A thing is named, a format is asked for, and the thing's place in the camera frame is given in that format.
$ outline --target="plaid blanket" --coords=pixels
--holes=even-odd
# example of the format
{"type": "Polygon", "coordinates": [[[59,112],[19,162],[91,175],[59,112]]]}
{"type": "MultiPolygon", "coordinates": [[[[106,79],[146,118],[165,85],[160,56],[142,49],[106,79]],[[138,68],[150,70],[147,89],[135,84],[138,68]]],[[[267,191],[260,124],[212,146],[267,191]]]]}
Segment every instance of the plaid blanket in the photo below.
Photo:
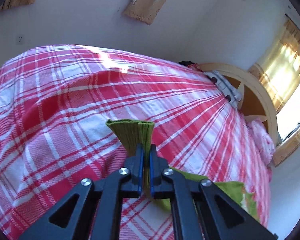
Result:
{"type": "MultiPolygon", "coordinates": [[[[269,213],[269,176],[235,111],[203,74],[173,62],[78,45],[31,49],[0,69],[0,228],[17,239],[82,178],[105,178],[126,152],[105,125],[155,123],[158,155],[254,192],[269,213]]],[[[120,239],[173,239],[172,217],[144,195],[126,199],[120,239]]]]}

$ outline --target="ceiling window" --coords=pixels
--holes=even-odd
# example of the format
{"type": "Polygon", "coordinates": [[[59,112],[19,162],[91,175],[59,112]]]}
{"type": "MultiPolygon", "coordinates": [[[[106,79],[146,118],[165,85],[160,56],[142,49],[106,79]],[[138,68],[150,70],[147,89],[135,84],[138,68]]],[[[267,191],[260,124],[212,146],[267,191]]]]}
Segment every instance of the ceiling window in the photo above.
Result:
{"type": "Polygon", "coordinates": [[[281,141],[289,138],[300,127],[300,85],[277,114],[281,141]]]}

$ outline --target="pillow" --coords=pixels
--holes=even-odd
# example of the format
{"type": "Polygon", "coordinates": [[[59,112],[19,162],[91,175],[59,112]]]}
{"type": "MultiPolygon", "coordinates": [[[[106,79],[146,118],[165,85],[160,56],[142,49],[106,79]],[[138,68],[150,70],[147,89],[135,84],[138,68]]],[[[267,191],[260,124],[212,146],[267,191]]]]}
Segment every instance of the pillow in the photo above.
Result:
{"type": "Polygon", "coordinates": [[[247,122],[247,127],[260,152],[262,161],[267,166],[275,152],[275,145],[270,135],[259,118],[247,122]]]}

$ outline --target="green cloth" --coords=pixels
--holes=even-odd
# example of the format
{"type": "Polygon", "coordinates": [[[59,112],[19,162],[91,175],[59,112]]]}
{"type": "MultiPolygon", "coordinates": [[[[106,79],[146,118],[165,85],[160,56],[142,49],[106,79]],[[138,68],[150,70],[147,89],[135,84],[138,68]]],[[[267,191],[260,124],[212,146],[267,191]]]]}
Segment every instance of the green cloth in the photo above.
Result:
{"type": "MultiPolygon", "coordinates": [[[[151,146],[151,137],[154,129],[154,123],[149,121],[139,121],[122,119],[117,121],[108,120],[106,125],[114,132],[128,153],[128,157],[134,156],[137,144],[142,143],[144,149],[144,192],[150,198],[149,192],[149,152],[151,146]]],[[[188,172],[177,170],[186,179],[201,181],[208,177],[202,175],[191,174],[188,172]]],[[[238,181],[215,182],[224,193],[232,198],[238,205],[244,208],[252,217],[258,219],[256,202],[252,199],[253,194],[246,192],[244,184],[238,181]]],[[[158,206],[166,211],[171,210],[169,199],[152,199],[158,206]]]]}

